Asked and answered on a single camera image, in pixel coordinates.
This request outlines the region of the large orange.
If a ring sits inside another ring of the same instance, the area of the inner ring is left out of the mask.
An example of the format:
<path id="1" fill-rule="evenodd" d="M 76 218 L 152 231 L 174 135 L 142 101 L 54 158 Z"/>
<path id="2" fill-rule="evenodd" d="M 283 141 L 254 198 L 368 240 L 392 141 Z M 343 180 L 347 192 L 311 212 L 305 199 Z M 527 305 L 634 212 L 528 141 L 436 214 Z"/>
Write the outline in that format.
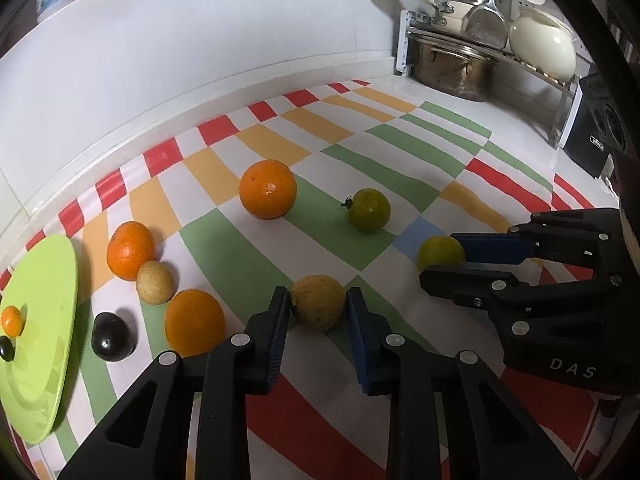
<path id="1" fill-rule="evenodd" d="M 262 220 L 277 219 L 294 206 L 297 182 L 292 171 L 277 159 L 265 159 L 249 166 L 239 184 L 243 207 Z"/>

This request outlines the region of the lime green plate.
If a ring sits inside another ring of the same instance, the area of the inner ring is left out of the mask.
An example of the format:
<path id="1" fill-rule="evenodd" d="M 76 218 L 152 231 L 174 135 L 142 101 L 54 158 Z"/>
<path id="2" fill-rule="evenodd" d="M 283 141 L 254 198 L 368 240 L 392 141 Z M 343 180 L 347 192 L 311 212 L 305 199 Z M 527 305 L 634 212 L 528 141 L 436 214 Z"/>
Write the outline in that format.
<path id="1" fill-rule="evenodd" d="M 72 241 L 50 235 L 21 258 L 3 291 L 1 307 L 24 320 L 11 340 L 14 359 L 1 362 L 1 405 L 29 444 L 50 434 L 65 384 L 77 306 L 78 263 Z"/>

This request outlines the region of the white dish rack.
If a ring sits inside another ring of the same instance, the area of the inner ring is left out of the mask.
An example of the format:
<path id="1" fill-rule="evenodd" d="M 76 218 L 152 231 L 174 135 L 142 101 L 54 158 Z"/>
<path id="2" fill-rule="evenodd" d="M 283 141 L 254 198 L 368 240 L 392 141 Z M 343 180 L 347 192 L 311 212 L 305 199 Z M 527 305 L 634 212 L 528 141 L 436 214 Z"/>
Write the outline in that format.
<path id="1" fill-rule="evenodd" d="M 557 148 L 566 144 L 582 99 L 578 75 L 559 82 L 509 51 L 491 49 L 438 32 L 431 28 L 428 15 L 410 10 L 402 10 L 399 15 L 396 74 L 404 77 L 414 74 L 418 62 L 416 42 L 420 39 L 454 51 L 459 61 L 476 52 L 493 62 L 495 77 L 489 95 L 516 108 L 535 125 L 544 128 L 551 145 Z"/>

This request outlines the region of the colourful checked tablecloth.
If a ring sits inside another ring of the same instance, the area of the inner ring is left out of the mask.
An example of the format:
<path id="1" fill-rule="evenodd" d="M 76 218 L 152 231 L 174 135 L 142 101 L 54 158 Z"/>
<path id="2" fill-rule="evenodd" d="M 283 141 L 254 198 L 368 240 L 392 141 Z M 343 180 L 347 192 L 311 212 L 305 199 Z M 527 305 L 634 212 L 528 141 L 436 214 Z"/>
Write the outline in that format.
<path id="1" fill-rule="evenodd" d="M 283 162 L 297 182 L 293 208 L 262 220 L 242 205 L 249 166 Z M 343 206 L 362 188 L 390 202 L 390 221 L 360 232 Z M 207 116 L 149 150 L 135 148 L 64 198 L 32 230 L 27 252 L 51 234 L 77 245 L 80 287 L 70 388 L 58 426 L 41 443 L 12 438 L 39 479 L 53 479 L 127 387 L 168 347 L 165 307 L 140 300 L 106 262 L 107 243 L 134 220 L 154 234 L 178 289 L 215 297 L 229 332 L 273 287 L 326 274 L 363 291 L 372 310 L 423 347 L 470 348 L 503 379 L 579 477 L 588 478 L 608 427 L 590 393 L 504 367 L 484 313 L 427 297 L 416 254 L 435 235 L 502 232 L 543 210 L 611 207 L 615 198 L 537 129 L 497 104 L 469 103 L 411 81 L 322 84 Z M 91 348 L 101 312 L 119 316 L 134 351 L 119 362 Z"/>

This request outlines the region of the steel spatula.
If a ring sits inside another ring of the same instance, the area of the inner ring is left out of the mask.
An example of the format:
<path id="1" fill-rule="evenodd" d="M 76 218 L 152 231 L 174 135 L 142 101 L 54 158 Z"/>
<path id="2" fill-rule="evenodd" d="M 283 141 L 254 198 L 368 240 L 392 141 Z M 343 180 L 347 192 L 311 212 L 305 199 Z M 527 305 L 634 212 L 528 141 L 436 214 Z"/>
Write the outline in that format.
<path id="1" fill-rule="evenodd" d="M 508 40 L 508 28 L 496 0 L 486 0 L 472 6 L 462 22 L 462 32 L 471 40 L 497 50 L 502 50 Z"/>

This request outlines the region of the steel cooking pot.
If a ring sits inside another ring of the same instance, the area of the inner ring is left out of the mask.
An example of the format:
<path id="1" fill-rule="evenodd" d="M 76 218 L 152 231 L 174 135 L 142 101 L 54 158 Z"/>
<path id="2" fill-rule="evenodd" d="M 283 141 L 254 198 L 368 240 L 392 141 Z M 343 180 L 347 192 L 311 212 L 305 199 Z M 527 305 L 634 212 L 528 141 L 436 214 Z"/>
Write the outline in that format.
<path id="1" fill-rule="evenodd" d="M 476 49 L 439 39 L 413 40 L 413 75 L 427 87 L 473 102 L 488 100 L 497 62 Z"/>

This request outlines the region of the cream ceramic pot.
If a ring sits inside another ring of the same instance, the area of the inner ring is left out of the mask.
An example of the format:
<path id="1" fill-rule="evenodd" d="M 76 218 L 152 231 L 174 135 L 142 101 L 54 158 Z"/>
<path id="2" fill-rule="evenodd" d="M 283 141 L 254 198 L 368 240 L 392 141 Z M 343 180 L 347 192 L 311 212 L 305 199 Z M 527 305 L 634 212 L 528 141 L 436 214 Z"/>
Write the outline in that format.
<path id="1" fill-rule="evenodd" d="M 511 24 L 509 44 L 516 58 L 559 82 L 567 82 L 576 70 L 573 33 L 555 16 L 520 6 Z"/>

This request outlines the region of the black appliance box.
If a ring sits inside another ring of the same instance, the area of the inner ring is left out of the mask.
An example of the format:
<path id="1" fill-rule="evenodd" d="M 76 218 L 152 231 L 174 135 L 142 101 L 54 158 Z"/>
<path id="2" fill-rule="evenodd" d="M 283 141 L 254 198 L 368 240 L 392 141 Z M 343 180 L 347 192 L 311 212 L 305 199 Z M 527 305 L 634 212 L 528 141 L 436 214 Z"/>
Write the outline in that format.
<path id="1" fill-rule="evenodd" d="M 608 156 L 626 152 L 626 130 L 599 73 L 582 78 L 579 89 L 582 97 L 564 151 L 587 174 L 597 178 Z"/>

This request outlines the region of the orange tangerine near plate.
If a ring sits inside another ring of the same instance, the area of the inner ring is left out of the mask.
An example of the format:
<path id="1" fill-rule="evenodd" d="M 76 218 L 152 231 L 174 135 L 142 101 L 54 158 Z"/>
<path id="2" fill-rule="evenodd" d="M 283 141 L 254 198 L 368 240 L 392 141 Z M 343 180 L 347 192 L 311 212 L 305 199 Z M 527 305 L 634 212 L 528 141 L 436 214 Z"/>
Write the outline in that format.
<path id="1" fill-rule="evenodd" d="M 154 258 L 154 237 L 146 226 L 137 221 L 121 224 L 107 245 L 107 265 L 124 281 L 133 282 L 140 266 Z"/>

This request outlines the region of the small orange kumquat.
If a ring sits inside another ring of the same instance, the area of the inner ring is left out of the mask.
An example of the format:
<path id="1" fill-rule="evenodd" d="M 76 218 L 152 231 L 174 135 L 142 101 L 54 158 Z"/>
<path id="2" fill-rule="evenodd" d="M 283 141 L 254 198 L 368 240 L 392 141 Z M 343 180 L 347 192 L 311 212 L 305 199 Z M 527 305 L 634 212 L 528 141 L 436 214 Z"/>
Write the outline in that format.
<path id="1" fill-rule="evenodd" d="M 16 338 L 24 330 L 24 318 L 21 310 L 15 306 L 5 307 L 1 312 L 1 326 L 9 338 Z"/>

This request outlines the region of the dark purple plum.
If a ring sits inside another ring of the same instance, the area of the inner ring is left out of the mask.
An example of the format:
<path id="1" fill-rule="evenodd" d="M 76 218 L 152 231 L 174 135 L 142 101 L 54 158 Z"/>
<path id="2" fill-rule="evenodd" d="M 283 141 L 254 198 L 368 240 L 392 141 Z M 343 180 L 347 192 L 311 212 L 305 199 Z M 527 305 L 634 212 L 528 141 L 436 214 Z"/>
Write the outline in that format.
<path id="1" fill-rule="evenodd" d="M 101 312 L 93 322 L 91 348 L 101 360 L 119 362 L 134 351 L 134 338 L 128 325 L 119 316 Z"/>

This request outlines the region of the small black grape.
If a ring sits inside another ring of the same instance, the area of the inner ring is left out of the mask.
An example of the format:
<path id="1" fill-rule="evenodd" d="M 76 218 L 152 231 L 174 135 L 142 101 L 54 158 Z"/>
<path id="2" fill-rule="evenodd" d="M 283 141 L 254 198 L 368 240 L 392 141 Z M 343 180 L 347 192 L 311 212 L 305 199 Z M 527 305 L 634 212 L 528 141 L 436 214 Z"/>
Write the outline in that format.
<path id="1" fill-rule="evenodd" d="M 15 356 L 14 345 L 12 340 L 7 336 L 0 337 L 0 358 L 4 362 L 12 362 Z"/>

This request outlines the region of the orange tangerine middle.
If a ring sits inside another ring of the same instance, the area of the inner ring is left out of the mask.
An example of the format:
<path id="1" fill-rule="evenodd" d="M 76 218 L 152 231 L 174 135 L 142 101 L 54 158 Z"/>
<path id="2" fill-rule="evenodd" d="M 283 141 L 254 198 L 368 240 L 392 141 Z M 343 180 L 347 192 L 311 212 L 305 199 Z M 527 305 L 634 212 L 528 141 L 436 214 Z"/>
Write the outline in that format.
<path id="1" fill-rule="evenodd" d="M 169 347 L 190 358 L 208 353 L 226 338 L 226 319 L 212 295 L 191 288 L 168 302 L 164 330 Z"/>

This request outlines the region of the yellow-brown round fruit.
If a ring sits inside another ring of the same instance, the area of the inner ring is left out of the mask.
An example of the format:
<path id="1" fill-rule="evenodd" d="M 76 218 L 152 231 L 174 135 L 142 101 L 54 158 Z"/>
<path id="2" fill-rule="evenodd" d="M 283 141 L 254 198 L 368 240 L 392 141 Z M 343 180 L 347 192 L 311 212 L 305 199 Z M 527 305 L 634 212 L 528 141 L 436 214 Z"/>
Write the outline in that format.
<path id="1" fill-rule="evenodd" d="M 296 320 L 325 332 L 340 319 L 346 302 L 344 287 L 326 274 L 312 274 L 297 280 L 290 289 Z"/>

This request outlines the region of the small tan longan fruit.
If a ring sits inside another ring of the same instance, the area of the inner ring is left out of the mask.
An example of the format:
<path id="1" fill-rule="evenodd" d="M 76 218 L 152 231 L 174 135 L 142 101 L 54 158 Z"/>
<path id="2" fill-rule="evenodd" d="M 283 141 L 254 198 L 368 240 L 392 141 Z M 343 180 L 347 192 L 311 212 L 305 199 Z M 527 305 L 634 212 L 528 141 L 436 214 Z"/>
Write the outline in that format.
<path id="1" fill-rule="evenodd" d="M 157 306 L 171 300 L 174 296 L 175 284 L 171 273 L 163 263 L 149 260 L 140 266 L 136 289 L 142 301 Z"/>

